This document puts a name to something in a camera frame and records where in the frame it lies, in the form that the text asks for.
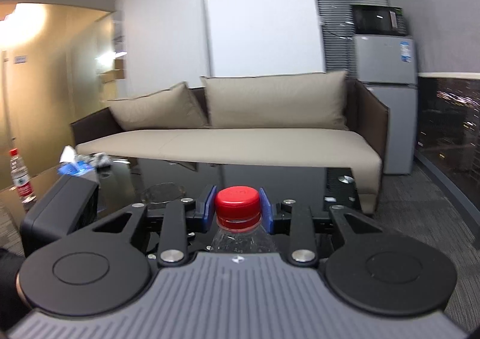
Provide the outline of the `dark forearm sleeve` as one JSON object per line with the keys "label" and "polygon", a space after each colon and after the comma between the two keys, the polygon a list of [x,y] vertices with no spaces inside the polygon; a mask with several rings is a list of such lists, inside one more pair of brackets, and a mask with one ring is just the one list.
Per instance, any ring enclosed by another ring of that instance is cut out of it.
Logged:
{"label": "dark forearm sleeve", "polygon": [[16,277],[24,257],[1,248],[0,259],[0,319],[1,330],[7,331],[30,312],[17,293]]}

